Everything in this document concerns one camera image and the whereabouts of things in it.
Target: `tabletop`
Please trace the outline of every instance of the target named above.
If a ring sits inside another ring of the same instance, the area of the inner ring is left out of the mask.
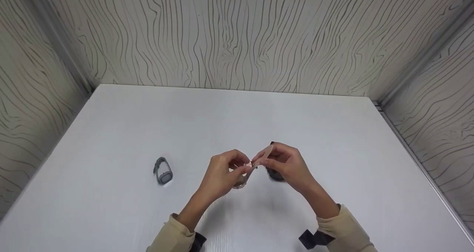
[[[369,98],[102,84],[1,222],[2,251],[144,252],[212,155],[252,158],[270,141],[301,151],[379,251],[473,250]],[[160,156],[174,174],[164,186]],[[306,229],[310,206],[264,168],[196,228],[209,252],[303,252]]]

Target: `sleeve cuff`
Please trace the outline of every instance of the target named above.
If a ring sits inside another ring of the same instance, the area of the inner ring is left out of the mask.
[[[176,228],[176,230],[178,230],[182,235],[186,237],[193,237],[195,235],[195,232],[190,232],[186,226],[178,222],[176,220],[177,216],[178,215],[176,213],[171,214],[168,223],[174,228]]]
[[[318,230],[335,238],[327,246],[330,251],[361,251],[373,246],[367,233],[345,205],[341,205],[336,217],[317,220]]]

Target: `wall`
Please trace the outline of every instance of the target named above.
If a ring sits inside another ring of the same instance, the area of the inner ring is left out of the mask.
[[[379,99],[465,0],[49,0],[95,83]]]
[[[0,0],[0,219],[86,95],[23,0]]]
[[[474,235],[474,20],[385,108]]]

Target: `hand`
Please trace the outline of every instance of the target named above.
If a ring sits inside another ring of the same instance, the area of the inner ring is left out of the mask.
[[[261,159],[260,164],[278,171],[285,181],[296,191],[304,194],[311,186],[317,184],[298,149],[286,144],[274,142],[273,149],[267,159]],[[260,151],[252,161],[263,156]]]
[[[236,149],[211,157],[201,185],[176,220],[193,232],[210,204],[227,194],[242,174],[252,170],[244,166],[248,162],[248,157]]]
[[[239,177],[252,170],[244,166],[250,159],[237,149],[212,156],[203,181],[196,193],[210,203],[227,194]]]
[[[332,218],[339,214],[339,207],[324,188],[314,179],[298,149],[282,143],[272,143],[273,149],[267,159],[260,164],[278,171],[285,181],[301,193],[313,208],[316,216]],[[260,151],[252,161],[264,155]]]

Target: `watch face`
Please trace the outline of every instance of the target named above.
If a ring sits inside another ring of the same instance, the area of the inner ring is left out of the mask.
[[[169,181],[171,181],[171,179],[173,179],[173,174],[171,172],[167,171],[164,174],[161,174],[160,183],[164,185],[164,184],[168,183]]]
[[[284,182],[285,181],[285,179],[283,179],[283,176],[281,176],[281,174],[278,171],[275,171],[274,169],[270,169],[270,168],[267,168],[267,167],[265,167],[265,168],[268,172],[268,176],[273,181],[276,181],[276,182]]]

